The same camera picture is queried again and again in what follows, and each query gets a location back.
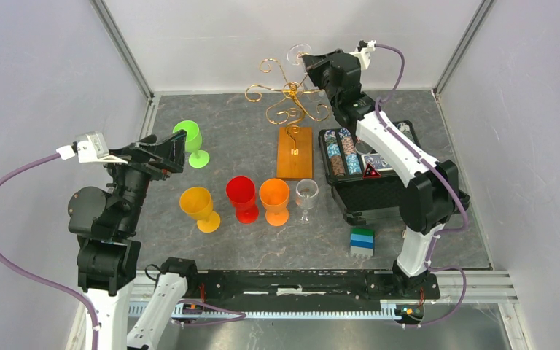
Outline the clear wine glass back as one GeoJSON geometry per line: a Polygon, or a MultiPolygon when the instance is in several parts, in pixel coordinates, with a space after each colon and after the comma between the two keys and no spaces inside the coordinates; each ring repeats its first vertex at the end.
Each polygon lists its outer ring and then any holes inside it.
{"type": "Polygon", "coordinates": [[[289,64],[289,78],[292,81],[302,82],[305,97],[311,102],[321,102],[324,93],[317,90],[306,72],[306,65],[303,61],[305,55],[310,55],[312,48],[309,44],[298,43],[289,48],[286,54],[289,64]]]}

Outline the clear wine glass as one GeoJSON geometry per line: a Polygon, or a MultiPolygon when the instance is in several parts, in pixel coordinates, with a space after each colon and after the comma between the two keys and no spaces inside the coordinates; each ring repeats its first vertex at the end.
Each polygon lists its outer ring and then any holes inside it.
{"type": "Polygon", "coordinates": [[[298,43],[289,48],[286,54],[289,64],[289,78],[292,81],[302,82],[305,97],[311,102],[321,102],[324,93],[317,90],[306,72],[306,65],[303,61],[305,55],[310,55],[312,48],[309,44],[298,43]]]}
{"type": "Polygon", "coordinates": [[[309,223],[308,212],[315,207],[316,200],[319,194],[319,186],[313,179],[302,179],[296,187],[297,206],[301,209],[301,223],[309,223]]]}

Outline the green wine glass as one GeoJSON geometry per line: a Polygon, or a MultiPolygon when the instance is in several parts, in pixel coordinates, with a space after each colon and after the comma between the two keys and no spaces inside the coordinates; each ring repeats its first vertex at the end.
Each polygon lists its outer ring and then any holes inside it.
{"type": "Polygon", "coordinates": [[[193,168],[203,168],[209,161],[209,153],[202,150],[203,137],[197,122],[193,120],[183,120],[177,123],[173,132],[184,131],[186,133],[185,150],[190,153],[188,163],[193,168]]]}

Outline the yellow wine glass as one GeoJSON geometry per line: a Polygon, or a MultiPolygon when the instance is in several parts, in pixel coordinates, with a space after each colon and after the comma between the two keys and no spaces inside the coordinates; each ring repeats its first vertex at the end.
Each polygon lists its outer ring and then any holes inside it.
{"type": "Polygon", "coordinates": [[[196,221],[197,228],[203,233],[213,233],[221,223],[214,210],[211,193],[205,187],[191,187],[179,199],[180,209],[196,221]]]}

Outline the red wine glass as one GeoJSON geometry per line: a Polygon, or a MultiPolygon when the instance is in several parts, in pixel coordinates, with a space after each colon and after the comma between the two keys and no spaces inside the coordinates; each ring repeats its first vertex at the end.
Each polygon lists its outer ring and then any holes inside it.
{"type": "Polygon", "coordinates": [[[227,197],[236,210],[236,219],[245,225],[255,222],[259,216],[254,182],[246,176],[236,176],[225,188],[227,197]]]}

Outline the orange wine glass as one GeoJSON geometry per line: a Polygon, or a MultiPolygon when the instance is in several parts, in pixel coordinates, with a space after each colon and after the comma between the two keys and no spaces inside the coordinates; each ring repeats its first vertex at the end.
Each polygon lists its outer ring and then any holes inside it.
{"type": "Polygon", "coordinates": [[[265,208],[266,221],[276,227],[284,225],[289,219],[289,185],[282,179],[268,179],[260,186],[259,196],[265,208]]]}

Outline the clear wine glass front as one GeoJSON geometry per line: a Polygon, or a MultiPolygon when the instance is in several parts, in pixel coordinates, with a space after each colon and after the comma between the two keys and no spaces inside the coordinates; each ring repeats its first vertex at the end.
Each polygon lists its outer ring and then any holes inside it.
{"type": "Polygon", "coordinates": [[[296,187],[297,206],[301,209],[301,223],[309,223],[308,212],[315,207],[316,200],[319,194],[319,186],[313,179],[302,179],[296,187]]]}

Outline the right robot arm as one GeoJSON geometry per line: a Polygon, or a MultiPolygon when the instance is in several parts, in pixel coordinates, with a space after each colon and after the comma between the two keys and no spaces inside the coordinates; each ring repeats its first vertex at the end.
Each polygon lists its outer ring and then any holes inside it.
{"type": "Polygon", "coordinates": [[[430,270],[435,242],[450,232],[446,226],[450,218],[460,214],[463,225],[458,230],[467,229],[470,197],[459,189],[454,161],[439,161],[420,149],[383,112],[384,100],[362,91],[362,72],[377,47],[305,54],[302,60],[308,78],[326,93],[338,123],[381,155],[405,188],[400,199],[405,238],[393,265],[392,289],[409,298],[421,289],[419,276],[430,270]]]}

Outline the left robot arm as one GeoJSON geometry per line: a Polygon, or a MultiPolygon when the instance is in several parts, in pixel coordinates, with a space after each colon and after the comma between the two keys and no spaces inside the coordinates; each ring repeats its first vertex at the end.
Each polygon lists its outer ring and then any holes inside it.
{"type": "Polygon", "coordinates": [[[146,136],[110,149],[98,131],[76,137],[62,156],[100,163],[111,177],[105,188],[83,187],[72,195],[68,229],[77,236],[78,285],[92,303],[86,333],[92,349],[156,349],[182,297],[200,287],[195,261],[169,257],[161,266],[147,307],[128,324],[141,243],[135,239],[149,184],[184,168],[186,132],[146,136]]]}

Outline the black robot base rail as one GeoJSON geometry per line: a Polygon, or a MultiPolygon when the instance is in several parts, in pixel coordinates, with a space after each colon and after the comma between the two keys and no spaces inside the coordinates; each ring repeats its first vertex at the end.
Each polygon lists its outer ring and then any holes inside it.
{"type": "Polygon", "coordinates": [[[377,270],[200,271],[185,298],[232,311],[378,311],[383,301],[420,303],[441,296],[432,273],[403,281],[377,270]]]}

